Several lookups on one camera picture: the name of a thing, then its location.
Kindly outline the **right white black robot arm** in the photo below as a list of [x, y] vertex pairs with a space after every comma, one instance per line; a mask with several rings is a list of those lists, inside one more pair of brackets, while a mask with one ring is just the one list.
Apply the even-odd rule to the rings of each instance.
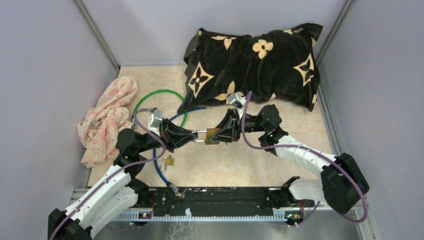
[[247, 133], [262, 132], [259, 146], [248, 140], [245, 143], [253, 149], [288, 159], [314, 174], [316, 179], [293, 176], [282, 186], [281, 199], [287, 206], [295, 206], [300, 200], [313, 200], [328, 204], [339, 214], [347, 214], [357, 203], [366, 202], [370, 187], [350, 154], [334, 155], [316, 150], [284, 131], [281, 123], [274, 104], [264, 106], [257, 115], [231, 108], [206, 139], [233, 143]]

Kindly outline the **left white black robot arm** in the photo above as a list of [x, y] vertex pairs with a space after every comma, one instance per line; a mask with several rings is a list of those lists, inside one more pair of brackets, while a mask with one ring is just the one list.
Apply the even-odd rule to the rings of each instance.
[[50, 240], [92, 240], [124, 210], [149, 203], [149, 186], [138, 180], [148, 159], [141, 152], [162, 148], [172, 152], [198, 138], [194, 130], [160, 121], [154, 131], [141, 134], [125, 128], [117, 137], [119, 154], [106, 174], [82, 197], [64, 210], [54, 209], [48, 216]]

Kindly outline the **large brass padlock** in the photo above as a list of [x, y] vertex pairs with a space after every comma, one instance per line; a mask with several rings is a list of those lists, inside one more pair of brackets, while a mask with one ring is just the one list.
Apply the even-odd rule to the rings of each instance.
[[218, 128], [207, 128], [202, 130], [194, 130], [195, 134], [205, 134], [205, 139], [194, 139], [192, 142], [194, 143], [204, 143], [205, 145], [219, 145], [220, 142], [217, 140], [213, 140], [212, 136], [218, 131]]

